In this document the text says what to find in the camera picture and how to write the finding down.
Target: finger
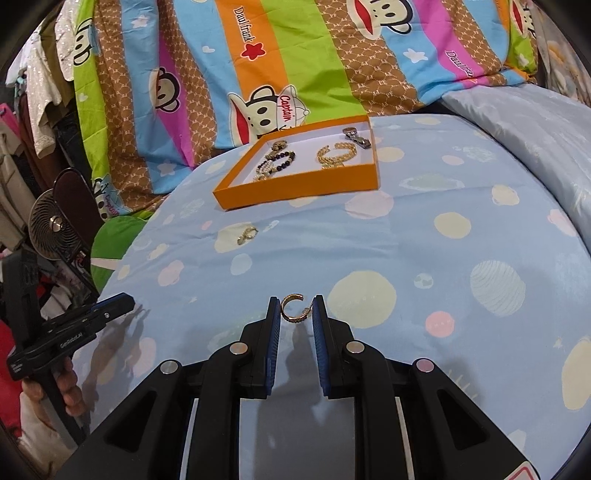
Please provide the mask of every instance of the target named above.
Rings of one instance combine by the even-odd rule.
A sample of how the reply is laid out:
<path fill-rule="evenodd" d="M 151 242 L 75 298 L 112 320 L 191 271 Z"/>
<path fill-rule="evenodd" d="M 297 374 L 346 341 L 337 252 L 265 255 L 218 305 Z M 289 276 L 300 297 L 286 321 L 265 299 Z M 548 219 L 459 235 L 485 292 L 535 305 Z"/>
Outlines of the finger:
<path fill-rule="evenodd" d="M 68 415 L 70 415 L 72 417 L 79 417 L 85 411 L 86 411 L 86 404 L 83 401 L 81 401 L 80 403 L 77 403 L 73 407 L 66 405 L 66 412 Z"/>
<path fill-rule="evenodd" d="M 34 402 L 39 402 L 45 396 L 45 392 L 41 388 L 41 385 L 33 380 L 25 378 L 22 381 L 22 391 Z"/>
<path fill-rule="evenodd" d="M 64 393 L 64 402 L 66 405 L 73 407 L 82 401 L 82 390 L 79 387 L 74 387 Z"/>
<path fill-rule="evenodd" d="M 62 393 L 65 393 L 72 387 L 75 387 L 77 382 L 78 376 L 73 370 L 71 372 L 62 372 L 60 376 L 57 377 L 57 387 Z"/>
<path fill-rule="evenodd" d="M 72 359 L 69 356 L 64 358 L 64 369 L 66 369 L 66 372 L 71 372 L 74 370 L 74 364 L 72 363 Z"/>

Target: sticker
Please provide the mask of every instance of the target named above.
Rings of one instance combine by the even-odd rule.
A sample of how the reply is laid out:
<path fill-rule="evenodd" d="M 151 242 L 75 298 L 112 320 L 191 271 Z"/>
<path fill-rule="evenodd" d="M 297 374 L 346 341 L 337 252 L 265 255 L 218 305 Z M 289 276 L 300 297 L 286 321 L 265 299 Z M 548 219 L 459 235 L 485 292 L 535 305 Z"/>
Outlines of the sticker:
<path fill-rule="evenodd" d="M 535 473 L 534 467 L 529 462 L 523 462 L 517 469 L 510 474 L 505 480 L 540 480 L 538 474 Z"/>

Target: light blue bedsheet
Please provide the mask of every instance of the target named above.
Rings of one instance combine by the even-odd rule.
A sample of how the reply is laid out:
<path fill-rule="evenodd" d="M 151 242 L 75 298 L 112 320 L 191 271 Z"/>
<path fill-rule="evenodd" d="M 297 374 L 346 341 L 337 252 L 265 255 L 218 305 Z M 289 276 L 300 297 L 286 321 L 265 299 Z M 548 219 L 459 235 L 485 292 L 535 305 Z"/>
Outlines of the light blue bedsheet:
<path fill-rule="evenodd" d="M 548 191 L 467 121 L 372 124 L 379 191 L 224 212 L 211 191 L 235 150 L 170 195 L 103 292 L 127 292 L 141 310 L 74 362 L 93 427 L 159 362 L 204 360 L 237 340 L 269 297 L 322 294 L 387 357 L 438 363 L 541 480 L 557 472 L 591 418 L 582 241 Z M 237 245 L 249 224 L 258 235 Z M 309 321 L 282 323 L 272 396 L 242 403 L 240 441 L 242 480 L 354 478 L 353 405 L 322 397 Z"/>

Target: beaded bracelet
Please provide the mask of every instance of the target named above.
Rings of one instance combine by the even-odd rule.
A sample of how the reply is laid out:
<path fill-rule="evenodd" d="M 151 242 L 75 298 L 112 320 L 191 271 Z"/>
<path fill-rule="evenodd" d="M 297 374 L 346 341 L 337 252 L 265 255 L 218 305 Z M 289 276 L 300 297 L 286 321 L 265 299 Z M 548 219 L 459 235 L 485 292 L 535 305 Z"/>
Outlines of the beaded bracelet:
<path fill-rule="evenodd" d="M 286 158 L 281 165 L 273 165 L 275 160 L 279 160 L 280 158 Z M 265 160 L 256 168 L 256 175 L 255 181 L 258 180 L 266 180 L 271 177 L 274 173 L 278 171 L 284 170 L 291 165 L 291 163 L 296 159 L 296 154 L 294 152 L 281 152 L 275 155 L 274 157 L 271 155 L 266 155 Z"/>

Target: orange box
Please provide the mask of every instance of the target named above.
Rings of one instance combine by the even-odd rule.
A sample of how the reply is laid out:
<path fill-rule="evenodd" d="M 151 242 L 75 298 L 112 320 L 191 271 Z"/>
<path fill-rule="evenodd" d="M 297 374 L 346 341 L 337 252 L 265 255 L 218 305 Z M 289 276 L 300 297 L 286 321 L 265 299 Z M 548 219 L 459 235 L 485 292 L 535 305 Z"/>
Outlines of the orange box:
<path fill-rule="evenodd" d="M 342 132 L 345 127 L 357 128 L 360 137 L 369 137 L 372 147 L 364 150 L 357 145 L 358 154 L 350 163 L 322 169 L 316 160 L 316 152 L 328 144 L 331 151 L 327 157 L 345 153 L 344 150 L 334 150 L 336 142 L 349 142 Z M 256 166 L 277 140 L 288 142 L 286 151 L 295 152 L 294 162 L 270 179 L 252 181 Z M 374 133 L 366 115 L 326 120 L 265 135 L 232 167 L 213 194 L 224 210 L 230 210 L 299 197 L 377 190 L 377 160 Z"/>

